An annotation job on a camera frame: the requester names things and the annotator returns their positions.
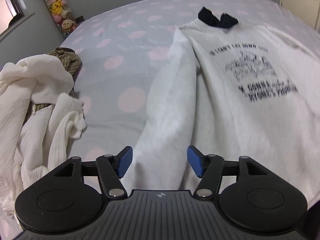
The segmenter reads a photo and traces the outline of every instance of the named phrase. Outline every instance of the window sill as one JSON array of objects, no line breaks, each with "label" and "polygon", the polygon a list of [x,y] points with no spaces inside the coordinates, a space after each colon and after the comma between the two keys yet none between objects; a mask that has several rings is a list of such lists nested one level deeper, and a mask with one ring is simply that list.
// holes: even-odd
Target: window sill
[{"label": "window sill", "polygon": [[19,19],[17,22],[15,22],[10,28],[6,29],[3,33],[0,34],[0,42],[10,33],[12,32],[16,27],[18,27],[21,23],[28,20],[32,15],[34,15],[35,12],[31,12],[27,14],[26,16]]}]

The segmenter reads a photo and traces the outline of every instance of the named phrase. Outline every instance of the white sweatshirt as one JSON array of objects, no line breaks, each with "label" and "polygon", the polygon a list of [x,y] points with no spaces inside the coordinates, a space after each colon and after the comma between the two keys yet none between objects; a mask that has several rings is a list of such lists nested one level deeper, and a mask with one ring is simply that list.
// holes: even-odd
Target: white sweatshirt
[{"label": "white sweatshirt", "polygon": [[133,188],[178,189],[184,180],[194,189],[194,175],[183,179],[194,144],[226,160],[252,157],[302,191],[309,207],[320,199],[319,58],[271,27],[221,29],[199,19],[176,30],[168,58],[148,96]]}]

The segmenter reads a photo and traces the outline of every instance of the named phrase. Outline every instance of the window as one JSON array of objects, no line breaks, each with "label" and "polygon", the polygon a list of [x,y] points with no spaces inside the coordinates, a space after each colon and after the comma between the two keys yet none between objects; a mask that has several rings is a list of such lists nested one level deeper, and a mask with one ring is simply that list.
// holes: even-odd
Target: window
[{"label": "window", "polygon": [[0,34],[23,16],[17,0],[0,0]]}]

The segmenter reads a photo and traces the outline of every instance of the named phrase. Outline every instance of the bed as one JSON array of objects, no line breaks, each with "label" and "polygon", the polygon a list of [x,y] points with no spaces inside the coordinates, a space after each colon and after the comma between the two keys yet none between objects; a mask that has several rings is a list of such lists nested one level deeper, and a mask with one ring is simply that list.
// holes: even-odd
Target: bed
[{"label": "bed", "polygon": [[[102,13],[81,23],[61,45],[82,60],[74,91],[84,102],[88,125],[80,140],[69,141],[69,157],[92,161],[135,146],[146,123],[150,85],[166,65],[175,28],[196,18],[203,6],[218,18],[228,13],[276,27],[320,57],[320,36],[270,0],[144,0]],[[85,183],[100,191],[97,179]],[[16,231],[13,221],[2,221],[2,239]]]}]

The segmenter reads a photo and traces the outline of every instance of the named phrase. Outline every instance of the black collar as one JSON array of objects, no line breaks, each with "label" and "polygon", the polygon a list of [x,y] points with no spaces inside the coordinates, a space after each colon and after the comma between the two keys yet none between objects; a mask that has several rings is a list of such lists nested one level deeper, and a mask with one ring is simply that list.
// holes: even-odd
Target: black collar
[{"label": "black collar", "polygon": [[200,21],[204,22],[209,26],[224,28],[224,29],[231,28],[233,25],[236,25],[239,23],[237,19],[231,17],[226,13],[221,15],[221,20],[219,21],[217,17],[215,17],[212,14],[212,12],[205,7],[203,7],[199,12],[198,18]]}]

